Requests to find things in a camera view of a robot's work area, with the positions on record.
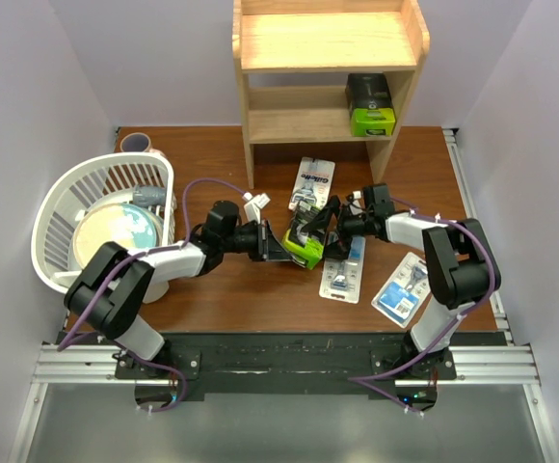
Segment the black green razor box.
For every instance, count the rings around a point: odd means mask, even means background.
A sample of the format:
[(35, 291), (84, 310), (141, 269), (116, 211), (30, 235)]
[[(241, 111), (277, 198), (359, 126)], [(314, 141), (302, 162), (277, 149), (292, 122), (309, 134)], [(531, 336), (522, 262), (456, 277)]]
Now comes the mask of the black green razor box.
[(392, 135), (396, 117), (383, 73), (349, 73), (345, 95), (354, 137)]
[(324, 253), (326, 229), (318, 227), (304, 230), (319, 212), (320, 209), (315, 205), (305, 201), (298, 202), (281, 242), (293, 260), (307, 269), (313, 269)]

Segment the white Gillette razor blister pack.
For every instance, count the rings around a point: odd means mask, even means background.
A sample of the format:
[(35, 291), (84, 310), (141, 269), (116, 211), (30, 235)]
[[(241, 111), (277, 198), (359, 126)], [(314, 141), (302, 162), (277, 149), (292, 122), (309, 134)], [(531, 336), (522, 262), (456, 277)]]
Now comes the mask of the white Gillette razor blister pack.
[(322, 208), (330, 196), (334, 169), (335, 163), (332, 161), (303, 157), (288, 209), (294, 211), (299, 202)]

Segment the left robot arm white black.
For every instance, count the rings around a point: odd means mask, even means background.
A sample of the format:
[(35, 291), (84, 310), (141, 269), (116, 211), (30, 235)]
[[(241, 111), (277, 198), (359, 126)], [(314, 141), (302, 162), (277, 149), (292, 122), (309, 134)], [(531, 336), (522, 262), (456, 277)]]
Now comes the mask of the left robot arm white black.
[(237, 204), (218, 201), (188, 241), (138, 253), (113, 241), (102, 244), (70, 285), (64, 305), (80, 322), (135, 359), (147, 377), (176, 377), (170, 342), (139, 315), (147, 290), (159, 283), (206, 275), (226, 254), (246, 254), (254, 262), (293, 260), (268, 221), (243, 223)]

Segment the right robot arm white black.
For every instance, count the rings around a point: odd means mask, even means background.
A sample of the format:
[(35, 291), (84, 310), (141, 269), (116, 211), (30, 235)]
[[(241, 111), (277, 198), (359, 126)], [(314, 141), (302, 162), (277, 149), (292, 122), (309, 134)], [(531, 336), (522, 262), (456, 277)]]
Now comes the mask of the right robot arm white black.
[(387, 379), (404, 372), (420, 379), (434, 368), (433, 354), (446, 349), (463, 320), (500, 288), (500, 271), (478, 220), (452, 221), (412, 209), (398, 211), (384, 183), (363, 187), (361, 197), (364, 210), (357, 214), (337, 196), (330, 197), (320, 212), (306, 220), (302, 231), (326, 232), (335, 218), (336, 240), (325, 246), (325, 255), (332, 259), (347, 258), (355, 236), (374, 236), (424, 253), (432, 298), (404, 337), (395, 368), (369, 377)]

